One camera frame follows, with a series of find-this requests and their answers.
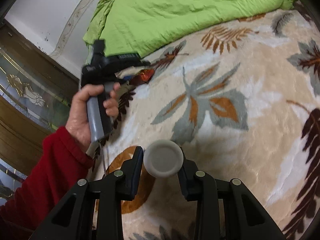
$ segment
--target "cuff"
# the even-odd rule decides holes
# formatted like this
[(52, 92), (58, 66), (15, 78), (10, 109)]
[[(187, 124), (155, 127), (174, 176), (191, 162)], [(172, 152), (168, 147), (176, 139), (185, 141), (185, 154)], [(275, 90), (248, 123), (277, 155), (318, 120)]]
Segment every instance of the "cuff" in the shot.
[(62, 141), (63, 145), (67, 148), (67, 150), (73, 155), (73, 157), (85, 166), (87, 169), (91, 168), (93, 165), (93, 160), (87, 154), (85, 154), (80, 147), (76, 144), (76, 141), (72, 138), (70, 133), (66, 130), (66, 128), (60, 127), (56, 131), (56, 135)]

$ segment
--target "gray handle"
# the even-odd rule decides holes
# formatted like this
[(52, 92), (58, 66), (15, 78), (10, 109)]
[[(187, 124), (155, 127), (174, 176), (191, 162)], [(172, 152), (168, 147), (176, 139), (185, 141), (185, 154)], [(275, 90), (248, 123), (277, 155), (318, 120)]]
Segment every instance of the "gray handle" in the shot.
[(103, 102), (110, 98), (110, 92), (113, 90), (113, 85), (114, 82), (105, 83), (105, 92), (96, 97), (90, 97), (87, 101), (91, 142), (105, 138), (112, 131), (113, 118), (106, 114)]

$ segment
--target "white wall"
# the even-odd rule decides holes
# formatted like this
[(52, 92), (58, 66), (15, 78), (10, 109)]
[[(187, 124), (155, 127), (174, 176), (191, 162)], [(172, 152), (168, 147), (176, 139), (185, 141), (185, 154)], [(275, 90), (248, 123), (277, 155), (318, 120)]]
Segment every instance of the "white wall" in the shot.
[(82, 37), (98, 1), (17, 0), (5, 18), (43, 52), (80, 77), (88, 55)]

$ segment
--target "hand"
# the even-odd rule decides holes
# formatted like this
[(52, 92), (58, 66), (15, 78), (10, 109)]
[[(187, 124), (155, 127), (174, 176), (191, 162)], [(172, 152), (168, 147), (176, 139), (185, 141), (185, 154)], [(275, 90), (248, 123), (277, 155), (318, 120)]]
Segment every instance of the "hand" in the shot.
[[(115, 83), (110, 92), (110, 99), (103, 102), (106, 113), (109, 116), (116, 117), (119, 114), (118, 102), (116, 101), (116, 90), (120, 84)], [(89, 97), (97, 96), (104, 90), (103, 85), (85, 85), (78, 93), (76, 93), (71, 102), (69, 118), (66, 129), (75, 139), (80, 149), (85, 153), (91, 143), (91, 133), (87, 116), (87, 100)]]

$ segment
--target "black clamp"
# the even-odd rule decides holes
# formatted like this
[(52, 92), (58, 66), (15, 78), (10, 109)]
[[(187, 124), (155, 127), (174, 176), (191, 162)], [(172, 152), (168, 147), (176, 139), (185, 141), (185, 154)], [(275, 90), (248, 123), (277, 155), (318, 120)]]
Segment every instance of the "black clamp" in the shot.
[[(285, 240), (277, 224), (239, 179), (214, 179), (199, 171), (185, 155), (178, 172), (181, 192), (197, 201), (194, 240), (220, 240), (218, 199), (223, 199), (226, 240)], [(143, 150), (101, 180), (81, 179), (53, 208), (30, 240), (123, 240), (121, 201), (137, 194)], [(97, 230), (92, 233), (96, 199), (100, 199)]]
[(29, 240), (91, 240), (96, 199), (99, 201), (96, 239), (123, 240), (121, 201), (137, 194), (143, 149), (103, 179), (80, 179), (58, 202)]
[(94, 42), (91, 63), (82, 68), (81, 75), (81, 87), (87, 84), (104, 85), (104, 92), (87, 101), (91, 142), (101, 141), (112, 132), (113, 118), (107, 115), (103, 102), (110, 98), (115, 82), (123, 83), (115, 73), (131, 66), (150, 65), (136, 52), (105, 57), (104, 49), (104, 40)]
[(194, 240), (219, 240), (218, 199), (223, 199), (226, 240), (285, 240), (277, 224), (239, 179), (214, 179), (184, 160), (178, 178), (187, 201), (197, 202)]

